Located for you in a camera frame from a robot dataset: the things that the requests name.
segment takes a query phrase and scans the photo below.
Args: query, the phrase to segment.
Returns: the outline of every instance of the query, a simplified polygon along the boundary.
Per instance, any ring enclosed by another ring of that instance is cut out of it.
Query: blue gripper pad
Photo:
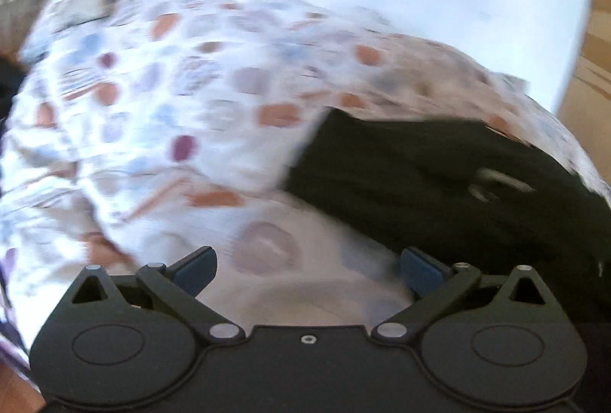
[[[454,271],[422,251],[410,247],[401,254],[401,276],[405,285],[424,297],[454,275]]]

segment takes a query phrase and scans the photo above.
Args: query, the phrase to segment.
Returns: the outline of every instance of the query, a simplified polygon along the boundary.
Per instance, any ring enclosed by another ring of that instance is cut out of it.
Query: gray dot
[[[232,323],[219,323],[210,328],[210,335],[216,339],[233,339],[239,336],[239,327]]]
[[[386,339],[400,339],[407,334],[407,328],[400,323],[383,323],[378,327],[378,334]]]
[[[318,339],[314,335],[305,335],[301,338],[301,342],[308,345],[316,344],[317,341]]]

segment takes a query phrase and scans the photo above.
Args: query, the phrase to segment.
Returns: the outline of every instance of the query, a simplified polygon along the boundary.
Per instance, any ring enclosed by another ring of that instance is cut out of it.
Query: brown wooden surface
[[[592,0],[582,55],[558,117],[611,182],[611,0]]]
[[[38,392],[0,365],[0,413],[36,413],[44,404]]]

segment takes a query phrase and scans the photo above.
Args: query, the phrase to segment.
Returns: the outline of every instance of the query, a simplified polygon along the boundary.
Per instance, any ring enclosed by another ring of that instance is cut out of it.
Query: wrinkled fabric
[[[30,39],[46,54],[8,120],[0,202],[26,349],[92,260],[126,273],[201,245],[219,270],[198,299],[246,329],[371,327],[408,305],[394,254],[278,189],[328,107],[481,119],[608,197],[520,82],[300,0],[117,0],[59,34],[39,20]]]

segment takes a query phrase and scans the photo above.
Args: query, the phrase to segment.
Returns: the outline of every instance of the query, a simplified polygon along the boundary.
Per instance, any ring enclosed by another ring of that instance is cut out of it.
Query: patterned bedding
[[[328,107],[478,118],[609,197],[522,81],[449,46],[300,0],[89,1],[42,12],[3,139],[0,347],[13,364],[84,265],[127,273],[201,245],[219,270],[199,299],[246,329],[371,327],[408,305],[390,251],[279,190]],[[99,2],[97,19],[74,11]]]

